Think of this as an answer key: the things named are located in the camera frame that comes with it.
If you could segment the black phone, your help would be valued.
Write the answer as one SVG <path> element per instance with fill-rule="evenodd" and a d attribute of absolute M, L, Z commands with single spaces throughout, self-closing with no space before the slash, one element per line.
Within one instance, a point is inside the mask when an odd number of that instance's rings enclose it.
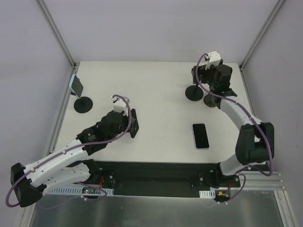
<path fill-rule="evenodd" d="M 131 138 L 134 139 L 137 132 L 139 131 L 139 123 L 135 109 L 131 109 L 131 114 L 132 114 L 132 122 L 128 130 L 128 133 L 130 134 Z"/>

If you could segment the black round phone stand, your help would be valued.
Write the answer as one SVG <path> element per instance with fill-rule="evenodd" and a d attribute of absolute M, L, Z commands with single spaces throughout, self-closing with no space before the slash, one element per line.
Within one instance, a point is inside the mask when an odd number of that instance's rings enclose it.
<path fill-rule="evenodd" d="M 80 114 L 89 112 L 93 107 L 93 101 L 87 96 L 81 94 L 81 98 L 77 98 L 74 102 L 74 110 Z"/>

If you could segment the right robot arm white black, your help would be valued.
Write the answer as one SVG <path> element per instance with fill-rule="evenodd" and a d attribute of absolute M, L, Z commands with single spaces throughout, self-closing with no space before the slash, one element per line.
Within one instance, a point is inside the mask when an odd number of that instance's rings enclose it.
<path fill-rule="evenodd" d="M 235 153 L 219 162 L 204 183 L 213 188 L 225 186 L 236 174 L 274 157 L 274 126 L 253 117 L 239 103 L 237 94 L 230 88 L 232 68 L 220 63 L 218 66 L 194 66 L 191 70 L 193 84 L 208 84 L 204 104 L 217 107 L 226 113 L 239 130 Z"/>

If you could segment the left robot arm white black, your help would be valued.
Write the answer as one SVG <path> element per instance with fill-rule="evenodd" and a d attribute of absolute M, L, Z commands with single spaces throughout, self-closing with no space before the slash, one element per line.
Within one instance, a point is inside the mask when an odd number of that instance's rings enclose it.
<path fill-rule="evenodd" d="M 127 133 L 134 138 L 138 130 L 135 109 L 130 116 L 112 110 L 64 148 L 28 165 L 14 164 L 10 169 L 9 193 L 15 193 L 16 205 L 24 208 L 65 184 L 85 181 L 95 184 L 100 179 L 99 167 L 88 157 Z"/>

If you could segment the grey stand on wooden base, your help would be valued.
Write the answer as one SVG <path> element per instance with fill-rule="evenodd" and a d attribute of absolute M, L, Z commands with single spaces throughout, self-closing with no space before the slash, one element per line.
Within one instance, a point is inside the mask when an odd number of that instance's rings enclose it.
<path fill-rule="evenodd" d="M 210 108 L 220 108 L 221 98 L 208 94 L 204 97 L 203 101 Z"/>

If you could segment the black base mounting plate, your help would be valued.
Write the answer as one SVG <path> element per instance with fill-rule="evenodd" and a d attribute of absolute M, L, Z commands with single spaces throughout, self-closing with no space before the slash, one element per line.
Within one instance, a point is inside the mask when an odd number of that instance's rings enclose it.
<path fill-rule="evenodd" d="M 114 195 L 197 198 L 211 187 L 236 189 L 237 175 L 223 176 L 215 163 L 151 163 L 98 161 L 96 176 L 86 184 L 101 183 Z"/>

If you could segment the aluminium frame post right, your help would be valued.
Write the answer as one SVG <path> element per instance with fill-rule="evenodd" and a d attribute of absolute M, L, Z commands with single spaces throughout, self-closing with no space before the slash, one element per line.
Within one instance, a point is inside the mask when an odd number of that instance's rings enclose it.
<path fill-rule="evenodd" d="M 239 69 L 242 72 L 248 62 L 250 61 L 253 53 L 256 51 L 258 45 L 261 43 L 262 39 L 265 37 L 267 31 L 269 30 L 271 24 L 277 17 L 278 13 L 286 3 L 286 0 L 277 0 L 274 4 L 273 8 L 270 11 L 270 14 L 268 15 L 267 19 L 265 20 L 264 24 L 262 25 L 260 31 L 258 32 L 256 38 L 254 39 L 252 45 L 250 46 L 248 52 L 246 53 L 244 59 L 239 65 Z"/>

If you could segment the aluminium frame post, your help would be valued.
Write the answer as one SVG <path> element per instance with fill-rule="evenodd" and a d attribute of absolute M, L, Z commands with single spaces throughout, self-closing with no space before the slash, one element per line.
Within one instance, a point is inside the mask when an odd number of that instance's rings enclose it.
<path fill-rule="evenodd" d="M 277 0 L 274 4 L 273 8 L 270 11 L 270 14 L 268 15 L 267 19 L 265 20 L 264 24 L 262 25 L 260 31 L 258 32 L 256 38 L 254 39 L 252 45 L 250 46 L 248 52 L 246 53 L 244 59 L 239 65 L 239 69 L 242 72 L 248 62 L 250 61 L 253 53 L 256 51 L 258 45 L 261 43 L 262 39 L 265 37 L 267 31 L 269 30 L 271 24 L 277 17 L 278 13 L 286 3 L 286 0 Z"/>
<path fill-rule="evenodd" d="M 48 26 L 50 27 L 50 30 L 55 38 L 55 40 L 57 41 L 61 51 L 63 52 L 66 60 L 68 61 L 69 65 L 71 66 L 71 68 L 74 70 L 77 67 L 77 63 L 74 60 L 74 58 L 72 57 L 52 15 L 50 10 L 48 9 L 46 3 L 44 0 L 36 0 L 36 3 L 38 5 L 38 7 L 41 10 L 41 13 L 43 15 L 43 17 L 45 18 Z"/>

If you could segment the aluminium frame post left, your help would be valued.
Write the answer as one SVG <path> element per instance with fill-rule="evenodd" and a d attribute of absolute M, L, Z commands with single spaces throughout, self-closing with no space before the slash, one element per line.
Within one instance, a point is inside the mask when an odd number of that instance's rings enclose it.
<path fill-rule="evenodd" d="M 55 40 L 57 41 L 61 51 L 63 52 L 66 60 L 68 61 L 69 65 L 71 66 L 71 68 L 74 70 L 77 67 L 77 63 L 74 60 L 74 58 L 72 57 L 52 15 L 50 10 L 48 9 L 46 3 L 44 0 L 36 0 L 36 3 L 38 5 L 38 7 L 41 10 L 41 13 L 43 15 L 43 17 L 45 18 L 48 26 L 50 27 L 50 30 L 55 38 Z"/>

